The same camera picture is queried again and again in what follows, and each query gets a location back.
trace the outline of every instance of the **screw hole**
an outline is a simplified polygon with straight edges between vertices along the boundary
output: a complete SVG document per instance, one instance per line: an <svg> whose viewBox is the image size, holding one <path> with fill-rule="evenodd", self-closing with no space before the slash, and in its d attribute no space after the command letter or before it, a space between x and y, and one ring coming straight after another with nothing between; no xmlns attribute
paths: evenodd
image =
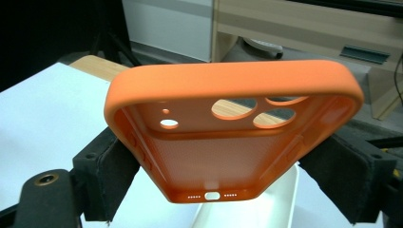
<svg viewBox="0 0 403 228"><path fill-rule="evenodd" d="M38 178L35 181L35 185L37 186L45 186L51 184L59 179L59 175L57 174L45 174L41 178Z"/></svg>

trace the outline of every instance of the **orange phone case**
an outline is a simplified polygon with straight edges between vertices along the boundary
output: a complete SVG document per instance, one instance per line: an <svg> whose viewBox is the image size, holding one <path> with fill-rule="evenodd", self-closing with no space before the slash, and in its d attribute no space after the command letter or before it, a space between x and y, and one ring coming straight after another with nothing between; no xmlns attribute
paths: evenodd
<svg viewBox="0 0 403 228"><path fill-rule="evenodd" d="M255 106L239 115L238 104L223 101L245 98ZM139 66L112 81L105 117L168 200L249 200L362 103L351 72L331 61ZM236 113L226 115L220 105ZM293 115L259 120L276 109Z"/></svg>

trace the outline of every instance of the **white table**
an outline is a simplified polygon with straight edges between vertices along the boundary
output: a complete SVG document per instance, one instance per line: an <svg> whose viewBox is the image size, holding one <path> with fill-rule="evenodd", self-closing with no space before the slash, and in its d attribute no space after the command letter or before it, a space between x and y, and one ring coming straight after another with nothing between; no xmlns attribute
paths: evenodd
<svg viewBox="0 0 403 228"><path fill-rule="evenodd" d="M0 210L18 202L26 180L49 169L72 168L72 158L105 127L109 82L56 64L0 93ZM353 227L314 180L299 169L295 228ZM166 201L141 170L111 227L190 227L198 204ZM106 227L84 222L84 227ZM358 224L362 227L382 227Z"/></svg>

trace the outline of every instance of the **white wall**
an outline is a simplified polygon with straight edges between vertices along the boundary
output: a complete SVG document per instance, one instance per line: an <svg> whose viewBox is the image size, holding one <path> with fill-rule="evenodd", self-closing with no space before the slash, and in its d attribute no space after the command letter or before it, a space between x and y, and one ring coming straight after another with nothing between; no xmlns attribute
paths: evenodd
<svg viewBox="0 0 403 228"><path fill-rule="evenodd" d="M213 0L123 0L130 41L210 62Z"/></svg>

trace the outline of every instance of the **wooden surface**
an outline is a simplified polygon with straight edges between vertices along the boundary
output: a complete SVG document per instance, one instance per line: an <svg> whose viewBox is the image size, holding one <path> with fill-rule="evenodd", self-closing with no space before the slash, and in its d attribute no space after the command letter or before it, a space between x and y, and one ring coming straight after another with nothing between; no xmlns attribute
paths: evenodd
<svg viewBox="0 0 403 228"><path fill-rule="evenodd" d="M126 66L115 64L106 59L102 59L93 55L87 55L70 64L70 66L93 76L105 79L107 81L112 81L113 78L116 77L116 75L128 69L128 67ZM213 111L219 112L221 115L229 116L237 116L251 110L251 108L249 107L234 104L226 100L219 100L217 103L214 104L213 108ZM272 125L283 122L283 119L263 114L258 115L255 121L257 124Z"/></svg>
<svg viewBox="0 0 403 228"><path fill-rule="evenodd" d="M94 55L87 55L70 64L70 66L107 81L112 81L116 75L128 69L126 66L115 64Z"/></svg>

